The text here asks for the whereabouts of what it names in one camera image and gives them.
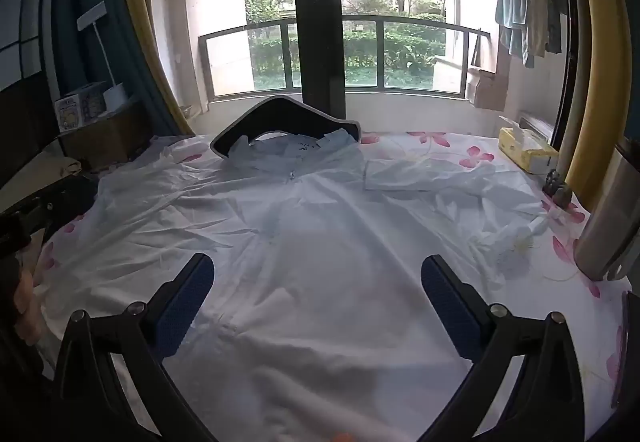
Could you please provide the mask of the black clothes hanger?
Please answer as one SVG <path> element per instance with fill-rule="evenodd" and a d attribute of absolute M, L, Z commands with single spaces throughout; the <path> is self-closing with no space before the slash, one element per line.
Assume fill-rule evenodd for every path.
<path fill-rule="evenodd" d="M 322 139 L 337 130 L 344 130 L 356 142 L 361 140 L 361 127 L 357 121 L 335 118 L 286 95 L 273 95 L 224 128 L 210 142 L 209 148 L 216 155 L 228 158 L 232 146 L 241 138 L 253 142 L 265 134 L 287 133 Z"/>

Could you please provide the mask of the stainless steel thermos cup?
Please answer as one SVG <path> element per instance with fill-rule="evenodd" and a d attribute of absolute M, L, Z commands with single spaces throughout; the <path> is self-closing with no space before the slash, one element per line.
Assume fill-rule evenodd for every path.
<path fill-rule="evenodd" d="M 603 194 L 574 251 L 578 269 L 595 282 L 621 280 L 639 267 L 639 142 L 616 144 Z"/>

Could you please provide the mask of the small dark figurine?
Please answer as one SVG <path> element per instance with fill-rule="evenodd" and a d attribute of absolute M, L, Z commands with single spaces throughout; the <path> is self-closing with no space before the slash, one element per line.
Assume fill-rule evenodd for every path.
<path fill-rule="evenodd" d="M 555 169 L 546 175 L 542 191 L 556 206 L 564 210 L 567 210 L 573 199 L 573 191 Z"/>

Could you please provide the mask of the yellow curtain right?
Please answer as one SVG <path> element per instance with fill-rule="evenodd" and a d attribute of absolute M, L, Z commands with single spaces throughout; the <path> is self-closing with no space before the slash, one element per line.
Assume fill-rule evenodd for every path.
<path fill-rule="evenodd" d="M 575 84 L 560 169 L 582 206 L 597 207 L 615 145 L 623 137 L 632 87 L 634 0 L 575 0 Z"/>

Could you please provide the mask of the yellow curtain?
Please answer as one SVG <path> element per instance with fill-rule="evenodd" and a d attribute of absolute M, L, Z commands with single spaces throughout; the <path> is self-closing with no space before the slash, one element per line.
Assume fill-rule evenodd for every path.
<path fill-rule="evenodd" d="M 597 207 L 615 145 L 623 137 L 632 87 L 634 0 L 575 0 L 575 84 L 560 169 L 582 206 Z"/>
<path fill-rule="evenodd" d="M 142 56 L 145 105 L 158 134 L 192 136 L 192 129 L 174 97 L 157 50 L 151 0 L 126 0 L 138 48 Z"/>

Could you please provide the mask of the yellow tissue pack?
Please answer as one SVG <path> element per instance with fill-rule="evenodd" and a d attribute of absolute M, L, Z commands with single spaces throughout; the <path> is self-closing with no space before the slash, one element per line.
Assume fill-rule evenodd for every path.
<path fill-rule="evenodd" d="M 521 128 L 515 121 L 501 116 L 499 150 L 523 171 L 535 176 L 546 176 L 558 165 L 559 152 L 537 132 Z"/>

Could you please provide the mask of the brown cardboard box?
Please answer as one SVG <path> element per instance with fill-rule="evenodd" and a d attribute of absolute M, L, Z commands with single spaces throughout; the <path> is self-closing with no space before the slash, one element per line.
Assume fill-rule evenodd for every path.
<path fill-rule="evenodd" d="M 61 134 L 58 142 L 63 154 L 78 160 L 84 170 L 101 171 L 138 157 L 152 135 L 152 122 L 143 104 L 133 102 L 84 128 Z"/>

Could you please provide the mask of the colourful small box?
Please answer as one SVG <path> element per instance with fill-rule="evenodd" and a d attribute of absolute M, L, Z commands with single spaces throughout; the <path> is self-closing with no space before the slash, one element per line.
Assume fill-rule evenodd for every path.
<path fill-rule="evenodd" d="M 82 128 L 106 111 L 103 81 L 85 84 L 54 103 L 58 128 L 62 133 Z"/>

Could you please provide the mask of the white desk lamp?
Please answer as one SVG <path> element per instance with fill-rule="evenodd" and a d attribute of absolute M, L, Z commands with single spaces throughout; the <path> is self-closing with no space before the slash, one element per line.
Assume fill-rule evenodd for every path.
<path fill-rule="evenodd" d="M 107 14 L 106 4 L 104 1 L 100 1 L 91 9 L 88 9 L 84 14 L 76 20 L 76 27 L 78 32 L 82 32 L 87 28 L 91 28 L 96 41 L 100 47 L 102 58 L 108 73 L 108 88 L 103 92 L 103 99 L 105 102 L 105 108 L 107 113 L 114 113 L 119 110 L 128 101 L 128 95 L 123 84 L 118 84 L 111 68 L 110 60 L 108 59 L 106 49 L 98 28 L 98 20 Z"/>

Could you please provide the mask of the cardboard box on balcony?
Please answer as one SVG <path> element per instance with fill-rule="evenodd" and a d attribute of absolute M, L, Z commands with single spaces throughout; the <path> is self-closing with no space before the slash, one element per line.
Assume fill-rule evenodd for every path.
<path fill-rule="evenodd" d="M 502 112 L 506 106 L 509 77 L 475 66 L 468 68 L 466 99 L 480 110 Z"/>

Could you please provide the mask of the dark balcony railing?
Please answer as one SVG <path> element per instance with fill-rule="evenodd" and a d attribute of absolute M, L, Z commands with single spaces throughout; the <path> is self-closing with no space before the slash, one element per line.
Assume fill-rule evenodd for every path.
<path fill-rule="evenodd" d="M 297 20 L 265 20 L 198 37 L 209 101 L 302 92 Z M 468 97 L 491 34 L 482 28 L 376 14 L 343 16 L 348 92 Z"/>

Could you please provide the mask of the teal curtain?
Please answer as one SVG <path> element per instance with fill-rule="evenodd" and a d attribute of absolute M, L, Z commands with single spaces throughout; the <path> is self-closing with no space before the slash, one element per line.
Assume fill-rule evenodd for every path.
<path fill-rule="evenodd" d="M 142 56 L 132 28 L 126 0 L 52 0 L 51 28 L 53 58 L 58 90 L 62 95 L 92 82 L 108 82 L 102 53 L 91 28 L 78 32 L 76 20 L 100 1 L 107 14 L 98 20 L 116 82 L 126 93 L 145 105 L 143 94 Z"/>

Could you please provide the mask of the yellow curtain left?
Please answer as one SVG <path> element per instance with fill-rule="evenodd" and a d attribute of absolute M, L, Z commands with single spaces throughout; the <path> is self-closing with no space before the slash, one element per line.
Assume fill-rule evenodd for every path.
<path fill-rule="evenodd" d="M 192 136 L 192 129 L 174 97 L 157 50 L 151 0 L 126 0 L 138 48 L 142 56 L 145 105 L 158 134 Z"/>

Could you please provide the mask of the dark window pillar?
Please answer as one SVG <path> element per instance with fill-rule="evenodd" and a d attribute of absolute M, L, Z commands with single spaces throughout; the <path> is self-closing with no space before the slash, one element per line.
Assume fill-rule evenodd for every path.
<path fill-rule="evenodd" d="M 295 0 L 303 101 L 346 116 L 341 0 Z"/>

